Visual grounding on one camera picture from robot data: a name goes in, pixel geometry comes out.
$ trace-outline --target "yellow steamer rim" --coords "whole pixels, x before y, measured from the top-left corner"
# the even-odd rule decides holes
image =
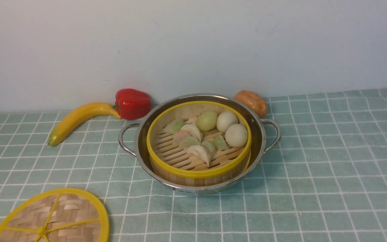
[[[169,164],[166,164],[163,160],[161,160],[156,155],[156,153],[153,151],[153,148],[152,148],[152,137],[151,137],[152,134],[151,133],[152,133],[152,130],[154,129],[154,127],[157,125],[158,120],[160,120],[160,118],[162,118],[164,115],[168,114],[169,112],[171,112],[175,109],[178,109],[180,107],[189,106],[189,105],[204,105],[204,104],[220,106],[224,109],[227,109],[228,111],[233,112],[238,117],[238,120],[244,124],[244,126],[246,127],[246,130],[247,130],[248,138],[247,138],[247,143],[246,143],[245,147],[243,148],[242,152],[238,155],[238,157],[233,159],[228,164],[222,165],[221,167],[212,168],[209,170],[183,170],[183,169],[173,167]],[[240,113],[238,113],[235,109],[233,109],[229,106],[226,106],[224,104],[215,103],[215,102],[211,102],[211,101],[191,101],[191,102],[181,103],[181,104],[172,106],[169,109],[162,112],[159,116],[157,116],[157,118],[152,122],[149,130],[147,131],[146,144],[147,144],[147,150],[149,151],[149,155],[151,157],[152,162],[155,162],[155,164],[158,165],[163,170],[165,170],[173,175],[181,176],[184,178],[206,179],[206,178],[213,178],[213,177],[221,176],[221,175],[224,175],[224,174],[232,171],[233,169],[235,169],[237,167],[237,165],[239,165],[241,162],[243,162],[244,158],[246,158],[247,156],[250,156],[250,146],[252,144],[252,133],[250,131],[249,124],[247,123],[246,119],[244,119],[244,117]],[[243,168],[243,171],[248,167],[248,164],[249,163],[247,162],[246,167]]]

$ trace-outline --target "pot handle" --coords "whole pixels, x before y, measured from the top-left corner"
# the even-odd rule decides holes
[[[274,122],[273,120],[270,120],[270,119],[261,119],[262,123],[264,124],[270,124],[270,125],[273,125],[275,127],[275,130],[277,131],[277,137],[275,138],[275,141],[265,149],[264,153],[266,153],[268,150],[270,150],[271,148],[273,148],[278,142],[280,142],[280,139],[282,138],[282,132],[280,130],[280,127],[278,126],[278,124],[276,122]]]
[[[129,129],[129,128],[132,128],[132,127],[138,127],[140,126],[140,123],[133,123],[133,124],[129,124],[127,125],[126,127],[124,127],[122,130],[120,130],[120,133],[119,133],[119,144],[120,146],[128,153],[130,153],[131,155],[134,155],[135,157],[137,157],[135,155],[135,152],[133,150],[131,150],[128,146],[126,146],[126,144],[123,142],[123,134]]]

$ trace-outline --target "pot rim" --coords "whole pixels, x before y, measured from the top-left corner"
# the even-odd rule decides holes
[[[244,107],[248,112],[250,112],[250,114],[253,116],[253,118],[255,119],[255,121],[258,123],[260,129],[261,129],[261,136],[262,136],[262,144],[261,144],[261,148],[259,149],[259,153],[258,153],[258,156],[256,157],[256,159],[252,162],[251,165],[249,165],[249,167],[244,170],[241,174],[239,174],[238,176],[228,180],[228,181],[225,181],[225,182],[222,182],[222,183],[219,183],[219,184],[215,184],[215,185],[211,185],[211,186],[204,186],[204,187],[191,187],[191,186],[183,186],[183,185],[179,185],[179,184],[175,184],[175,183],[172,183],[172,182],[169,182],[163,178],[161,178],[160,176],[156,175],[155,172],[153,172],[151,169],[149,169],[149,167],[147,167],[147,165],[144,163],[143,159],[141,158],[141,154],[139,152],[139,142],[138,142],[138,137],[139,137],[139,133],[140,132],[135,132],[135,139],[134,139],[134,153],[135,153],[135,156],[138,160],[138,162],[140,163],[141,167],[150,175],[152,176],[153,178],[155,178],[156,180],[160,181],[161,183],[163,183],[164,185],[168,186],[168,187],[172,187],[174,189],[178,189],[178,190],[185,190],[185,191],[192,191],[192,192],[195,192],[195,191],[205,191],[205,190],[216,190],[218,188],[221,188],[221,187],[224,187],[228,184],[231,184],[233,182],[236,182],[238,180],[240,180],[241,178],[243,178],[245,175],[247,175],[247,173],[249,173],[250,171],[252,171],[256,165],[258,164],[259,160],[261,159],[262,155],[264,154],[264,150],[265,150],[265,147],[266,147],[266,133],[265,133],[265,128],[262,124],[262,121],[261,119],[258,117],[258,115],[253,112],[252,109],[250,109],[250,107],[248,107],[246,104],[240,102],[240,101],[237,101],[233,98],[229,98],[229,97],[226,97],[226,96],[223,96],[223,95],[217,95],[217,94],[213,94],[213,93],[193,93],[193,94],[188,94],[188,95],[181,95],[181,96],[178,96],[178,97],[175,97],[175,98],[172,98],[158,106],[156,106],[155,108],[153,108],[144,118],[143,120],[140,122],[140,125],[138,126],[138,130],[141,130],[147,119],[149,119],[149,117],[154,114],[156,112],[157,109],[161,108],[162,106],[168,104],[168,103],[171,103],[173,101],[176,101],[178,99],[182,99],[182,98],[188,98],[188,97],[193,97],[193,96],[213,96],[213,97],[216,97],[216,98],[222,98],[222,99],[226,99],[226,100],[229,100],[229,101],[233,101],[237,104],[239,104],[240,106]]]

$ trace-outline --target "woven bamboo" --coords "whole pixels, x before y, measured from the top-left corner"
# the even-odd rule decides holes
[[[40,234],[46,224],[46,231]],[[46,238],[49,242],[98,242],[100,229],[98,212],[90,201],[62,193],[40,199],[17,213],[2,230],[0,242],[46,242]]]

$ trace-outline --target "bamboo steamer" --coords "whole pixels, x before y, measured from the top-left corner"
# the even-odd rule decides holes
[[[0,224],[0,242],[108,242],[109,217],[84,190],[61,188],[21,204]]]
[[[178,144],[172,144],[173,135],[163,132],[170,122],[178,118],[183,119],[184,124],[195,124],[197,116],[206,110],[214,110],[218,114],[224,111],[234,113],[248,132],[244,147],[218,150],[209,167],[197,156],[187,153],[188,148],[179,148]],[[211,141],[219,134],[223,137],[225,135],[217,129],[204,132],[201,141]],[[211,101],[191,101],[162,112],[150,125],[146,144],[152,168],[158,176],[183,186],[203,187],[228,181],[246,170],[250,160],[252,134],[246,119],[231,107]]]

